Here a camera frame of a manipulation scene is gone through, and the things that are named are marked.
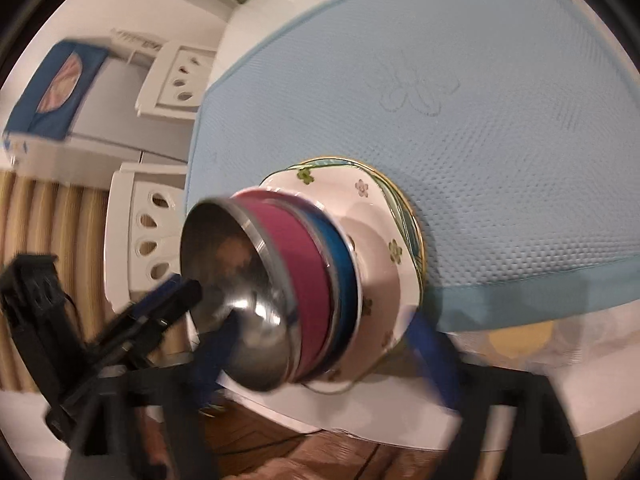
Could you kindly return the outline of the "small hexagonal forest plate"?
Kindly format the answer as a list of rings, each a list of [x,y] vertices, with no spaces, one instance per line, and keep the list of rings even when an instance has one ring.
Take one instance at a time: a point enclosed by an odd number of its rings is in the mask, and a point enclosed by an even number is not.
[[[314,392],[342,393],[393,352],[422,300],[425,243],[418,220],[388,177],[355,159],[309,159],[270,174],[260,185],[318,200],[355,246],[362,295],[356,334],[334,366],[306,383]]]

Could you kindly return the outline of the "pink steel bowl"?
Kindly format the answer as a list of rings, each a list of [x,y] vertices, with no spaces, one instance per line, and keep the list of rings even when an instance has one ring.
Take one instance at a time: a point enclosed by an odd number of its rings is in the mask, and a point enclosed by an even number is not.
[[[180,237],[180,272],[202,286],[191,310],[200,334],[235,313],[240,333],[224,372],[244,388],[270,391],[309,364],[332,300],[326,263],[306,226],[273,200],[211,198],[196,204]]]

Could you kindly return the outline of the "blue steel bowl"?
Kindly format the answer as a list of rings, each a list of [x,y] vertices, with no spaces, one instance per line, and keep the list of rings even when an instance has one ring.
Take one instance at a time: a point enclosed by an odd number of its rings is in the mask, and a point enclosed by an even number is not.
[[[306,373],[307,377],[312,377],[334,366],[352,342],[359,323],[360,285],[348,250],[334,227],[322,214],[314,214],[296,205],[294,207],[311,225],[311,232],[321,245],[320,254],[330,257],[326,270],[331,283],[332,314],[320,356],[314,359],[314,366]]]

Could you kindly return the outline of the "pink cartoon melamine bowl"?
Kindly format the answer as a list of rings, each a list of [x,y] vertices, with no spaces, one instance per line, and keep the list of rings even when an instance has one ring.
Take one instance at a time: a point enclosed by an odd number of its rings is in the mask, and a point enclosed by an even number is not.
[[[341,223],[334,217],[333,214],[330,214],[322,203],[318,202],[318,200],[314,200],[305,194],[295,191],[295,190],[287,190],[286,188],[273,188],[272,186],[250,186],[249,188],[243,188],[238,192],[232,194],[233,198],[262,198],[266,200],[267,198],[271,198],[272,200],[280,200],[281,202],[287,202],[288,204],[299,206],[299,208],[303,208],[306,211],[313,212],[314,214],[322,214],[323,218],[326,219],[327,222],[331,226],[334,227],[334,230],[341,237],[343,245],[348,250],[349,258],[352,260],[352,266],[354,267],[354,271],[356,274],[356,280],[358,285],[361,285],[360,272],[358,268],[358,259],[355,252],[355,246],[352,244],[352,240],[346,233],[346,231],[341,226]]]

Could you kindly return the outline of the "white chair near left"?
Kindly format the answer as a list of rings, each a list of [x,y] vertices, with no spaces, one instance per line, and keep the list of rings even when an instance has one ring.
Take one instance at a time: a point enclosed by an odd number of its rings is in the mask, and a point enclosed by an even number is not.
[[[118,313],[179,271],[186,167],[124,162],[108,194],[104,289]]]

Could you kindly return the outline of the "white chair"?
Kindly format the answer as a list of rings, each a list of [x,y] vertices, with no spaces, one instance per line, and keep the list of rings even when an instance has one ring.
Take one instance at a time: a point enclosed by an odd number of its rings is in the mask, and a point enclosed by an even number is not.
[[[208,85],[217,50],[168,41],[157,52],[137,96],[142,117],[193,122]]]
[[[108,194],[104,289],[118,313],[179,271],[186,167],[124,162]]]

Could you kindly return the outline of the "white refrigerator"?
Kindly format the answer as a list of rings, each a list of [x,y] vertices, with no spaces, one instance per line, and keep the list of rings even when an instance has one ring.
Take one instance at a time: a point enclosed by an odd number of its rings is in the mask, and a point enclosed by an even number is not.
[[[186,162],[190,122],[146,117],[136,110],[152,65],[140,53],[107,55],[63,139],[10,130],[12,110],[50,50],[29,47],[1,88],[3,167],[42,180],[107,188],[122,162]]]

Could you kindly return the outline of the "blue fridge cover cloth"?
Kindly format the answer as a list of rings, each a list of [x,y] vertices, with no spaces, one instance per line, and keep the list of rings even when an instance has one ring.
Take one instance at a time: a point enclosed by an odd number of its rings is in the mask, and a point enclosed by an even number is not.
[[[110,50],[84,42],[55,44],[13,107],[6,133],[64,141]]]

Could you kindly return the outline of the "white chair far left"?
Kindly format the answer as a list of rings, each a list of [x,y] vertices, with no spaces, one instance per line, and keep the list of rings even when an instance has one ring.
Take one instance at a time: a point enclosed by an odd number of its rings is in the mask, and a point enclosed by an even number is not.
[[[142,117],[193,122],[208,85],[217,50],[168,41],[157,52],[137,96]]]

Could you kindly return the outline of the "blue textured table mat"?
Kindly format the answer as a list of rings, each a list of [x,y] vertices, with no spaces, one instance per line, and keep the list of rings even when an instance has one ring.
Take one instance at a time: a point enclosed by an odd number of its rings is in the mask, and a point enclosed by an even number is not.
[[[443,330],[639,297],[639,85],[570,0],[331,0],[205,93],[186,204],[314,156],[381,170]]]

